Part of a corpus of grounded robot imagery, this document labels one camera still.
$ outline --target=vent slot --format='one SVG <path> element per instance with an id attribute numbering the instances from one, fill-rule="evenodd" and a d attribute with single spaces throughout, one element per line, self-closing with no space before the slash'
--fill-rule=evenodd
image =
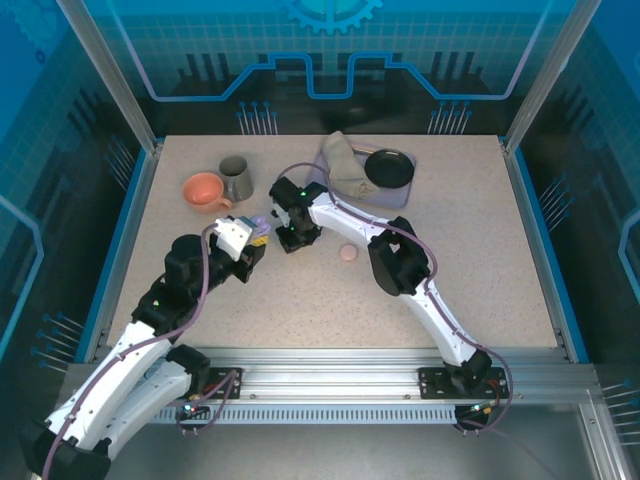
<path id="1" fill-rule="evenodd" d="M 358 424 L 453 424 L 455 407 L 447 405 L 227 405 L 218 423 L 227 425 L 358 425 Z M 182 422 L 198 425 L 211 419 L 213 412 Z M 176 409 L 163 408 L 151 423 L 171 424 Z"/>

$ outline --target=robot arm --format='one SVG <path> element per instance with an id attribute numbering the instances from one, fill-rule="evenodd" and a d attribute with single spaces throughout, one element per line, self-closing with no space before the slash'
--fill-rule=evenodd
<path id="1" fill-rule="evenodd" d="M 265 233 L 263 225 L 245 217 L 216 221 L 209 240 L 208 292 L 231 275 L 243 283 L 249 280 L 254 265 L 264 255 Z M 162 407 L 185 394 L 202 391 L 209 361 L 185 345 L 172 348 L 177 336 L 122 357 L 131 346 L 172 332 L 189 321 L 198 304 L 202 280 L 200 236 L 178 238 L 165 257 L 164 275 L 140 299 L 132 322 L 91 377 L 44 424 L 34 422 L 23 430 L 22 450 L 33 472 L 42 472 L 54 438 L 70 418 L 72 422 L 54 457 L 50 480 L 104 478 L 110 460 Z M 166 363 L 131 393 L 149 367 L 165 354 Z M 105 370 L 115 358 L 122 360 Z M 71 410 L 78 396 L 100 372 L 101 378 L 73 417 Z"/>
<path id="2" fill-rule="evenodd" d="M 323 227 L 366 248 L 376 282 L 386 293 L 400 297 L 418 316 L 436 342 L 458 391 L 470 394 L 482 385 L 491 359 L 457 335 L 460 332 L 471 339 L 444 303 L 433 280 L 429 279 L 431 271 L 425 252 L 408 238 L 383 228 L 388 225 L 414 235 L 407 220 L 369 215 L 346 202 L 332 199 L 326 187 L 311 183 L 303 189 L 286 177 L 273 185 L 269 195 L 273 200 L 272 213 L 283 224 L 276 233 L 287 253 L 313 244 Z"/>

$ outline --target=black plate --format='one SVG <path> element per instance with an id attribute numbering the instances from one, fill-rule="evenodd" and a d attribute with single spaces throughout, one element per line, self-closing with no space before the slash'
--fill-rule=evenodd
<path id="1" fill-rule="evenodd" d="M 397 150 L 378 150 L 369 155 L 364 171 L 381 188 L 401 188 L 413 179 L 415 167 L 409 157 Z"/>

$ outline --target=gray towel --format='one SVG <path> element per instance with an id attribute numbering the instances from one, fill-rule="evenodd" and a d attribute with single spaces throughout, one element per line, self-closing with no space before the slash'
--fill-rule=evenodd
<path id="1" fill-rule="evenodd" d="M 342 132 L 333 132 L 322 143 L 322 155 L 329 166 L 331 187 L 352 198 L 364 198 L 379 189 L 369 181 Z"/>

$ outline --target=orange cup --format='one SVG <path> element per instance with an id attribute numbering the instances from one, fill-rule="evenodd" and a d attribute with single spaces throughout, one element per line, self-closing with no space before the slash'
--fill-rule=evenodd
<path id="1" fill-rule="evenodd" d="M 199 213 L 215 213 L 233 206 L 231 200 L 224 197 L 222 179 L 208 172 L 197 173 L 184 182 L 182 196 Z"/>

